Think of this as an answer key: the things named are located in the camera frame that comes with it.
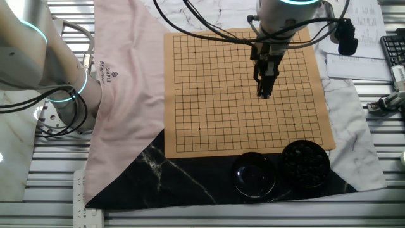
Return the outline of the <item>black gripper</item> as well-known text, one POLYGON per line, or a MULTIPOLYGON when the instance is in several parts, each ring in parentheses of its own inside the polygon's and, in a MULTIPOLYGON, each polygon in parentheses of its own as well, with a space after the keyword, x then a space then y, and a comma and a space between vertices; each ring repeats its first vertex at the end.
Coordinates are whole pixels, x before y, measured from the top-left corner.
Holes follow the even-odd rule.
POLYGON ((286 43, 255 43, 251 49, 250 60, 254 61, 253 77, 257 83, 257 97, 268 99, 271 96, 280 74, 278 67, 286 50, 286 43))

